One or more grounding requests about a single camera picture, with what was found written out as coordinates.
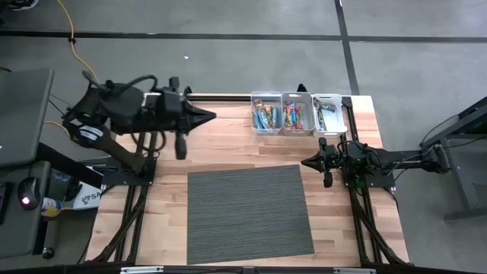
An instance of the wooden table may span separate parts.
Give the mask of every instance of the wooden table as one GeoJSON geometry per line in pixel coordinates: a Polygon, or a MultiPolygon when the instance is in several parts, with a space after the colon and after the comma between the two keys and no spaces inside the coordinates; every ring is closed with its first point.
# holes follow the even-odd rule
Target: wooden table
{"type": "MultiPolygon", "coordinates": [[[[352,97],[352,103],[360,141],[381,148],[371,97],[355,96],[352,97]]],[[[313,136],[254,135],[250,128],[249,103],[201,102],[195,105],[217,113],[217,119],[189,134],[186,139],[188,155],[184,161],[175,160],[173,134],[167,134],[167,147],[158,159],[154,185],[148,192],[138,247],[139,265],[186,265],[188,173],[300,164],[301,160],[313,156],[318,150],[318,140],[313,136]]],[[[117,141],[127,149],[135,150],[130,137],[124,135],[117,141]]],[[[336,145],[339,139],[328,141],[336,145]]],[[[322,174],[302,165],[300,167],[316,253],[212,265],[359,266],[349,193],[342,185],[341,177],[334,170],[333,187],[325,189],[322,174]]],[[[397,255],[407,261],[395,202],[382,189],[371,189],[370,192],[377,229],[397,255]]],[[[127,186],[117,186],[103,195],[87,260],[98,255],[119,228],[126,193],[127,186]]],[[[368,255],[373,258],[370,238],[368,233],[364,235],[368,255]]],[[[125,255],[128,254],[131,239],[130,231],[125,255]]]]}

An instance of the clear plastic container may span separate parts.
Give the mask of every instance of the clear plastic container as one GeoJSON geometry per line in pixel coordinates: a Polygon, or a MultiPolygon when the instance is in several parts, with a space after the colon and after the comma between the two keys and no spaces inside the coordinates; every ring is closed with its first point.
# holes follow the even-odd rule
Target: clear plastic container
{"type": "Polygon", "coordinates": [[[307,136],[314,129],[313,107],[311,106],[311,95],[306,92],[284,92],[282,94],[282,108],[286,108],[286,102],[294,102],[296,107],[301,107],[301,123],[303,129],[286,129],[285,119],[282,114],[282,131],[286,136],[307,136]]]}
{"type": "Polygon", "coordinates": [[[314,98],[320,100],[322,103],[334,105],[335,111],[321,110],[323,119],[325,121],[325,129],[320,128],[320,123],[317,116],[317,109],[313,104],[313,116],[314,116],[314,137],[338,137],[346,132],[348,129],[343,122],[342,114],[342,96],[340,94],[314,94],[314,98]]]}
{"type": "Polygon", "coordinates": [[[282,128],[282,96],[280,92],[277,91],[254,91],[250,95],[250,109],[252,110],[251,113],[251,125],[252,131],[254,134],[260,135],[278,135],[282,128]],[[254,101],[261,100],[264,106],[273,106],[276,108],[276,126],[271,129],[259,129],[256,125],[255,120],[255,107],[254,101]]]}

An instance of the yellow cable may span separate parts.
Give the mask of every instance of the yellow cable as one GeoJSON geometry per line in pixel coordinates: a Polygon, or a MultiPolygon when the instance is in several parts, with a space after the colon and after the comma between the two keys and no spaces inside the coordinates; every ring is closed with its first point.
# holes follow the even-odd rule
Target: yellow cable
{"type": "Polygon", "coordinates": [[[71,44],[71,50],[73,52],[73,55],[76,57],[76,59],[81,64],[83,64],[91,72],[91,74],[93,74],[94,79],[98,81],[97,74],[94,73],[94,70],[80,56],[78,56],[78,54],[76,53],[75,42],[74,42],[74,38],[75,38],[75,26],[73,26],[73,21],[71,20],[71,16],[69,16],[68,10],[63,5],[63,3],[61,2],[61,0],[58,0],[58,3],[61,5],[62,10],[64,10],[64,13],[66,14],[66,17],[68,18],[69,25],[71,26],[71,39],[70,39],[69,43],[71,44]]]}
{"type": "Polygon", "coordinates": [[[62,130],[64,130],[64,132],[66,132],[66,135],[68,136],[68,138],[71,138],[71,136],[69,135],[69,131],[64,126],[62,126],[60,123],[57,123],[54,121],[44,121],[44,123],[48,123],[48,124],[60,127],[62,130]]]}

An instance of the desk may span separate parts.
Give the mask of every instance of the desk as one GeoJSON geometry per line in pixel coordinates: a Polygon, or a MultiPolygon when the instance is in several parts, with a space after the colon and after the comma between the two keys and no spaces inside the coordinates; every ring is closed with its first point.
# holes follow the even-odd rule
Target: desk
{"type": "MultiPolygon", "coordinates": [[[[376,148],[382,147],[372,99],[352,97],[358,137],[376,148]]],[[[250,129],[250,104],[238,102],[194,103],[217,113],[214,119],[193,130],[187,138],[188,157],[175,160],[173,135],[167,135],[167,147],[158,159],[154,184],[149,188],[138,248],[138,265],[186,264],[187,174],[210,170],[233,170],[300,164],[318,151],[313,136],[285,137],[254,135],[250,129]]],[[[134,151],[129,136],[117,141],[134,151]]],[[[336,145],[339,139],[329,139],[336,145]]],[[[348,190],[333,171],[334,184],[323,188],[323,175],[301,167],[301,176],[315,254],[212,263],[228,266],[359,266],[352,209],[348,190]]],[[[376,226],[397,255],[408,260],[396,204],[389,193],[370,189],[376,226]]],[[[94,223],[87,260],[94,258],[110,242],[122,221],[126,186],[112,188],[103,195],[94,223]]],[[[371,242],[364,233],[368,255],[371,242]]],[[[132,239],[127,234],[126,252],[132,239]]]]}

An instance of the gray carpet mat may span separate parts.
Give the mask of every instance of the gray carpet mat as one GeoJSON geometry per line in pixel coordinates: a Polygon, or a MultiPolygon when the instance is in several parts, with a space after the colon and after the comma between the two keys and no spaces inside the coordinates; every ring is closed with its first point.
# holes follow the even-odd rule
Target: gray carpet mat
{"type": "Polygon", "coordinates": [[[188,264],[314,253],[299,166],[188,174],[188,264]]]}

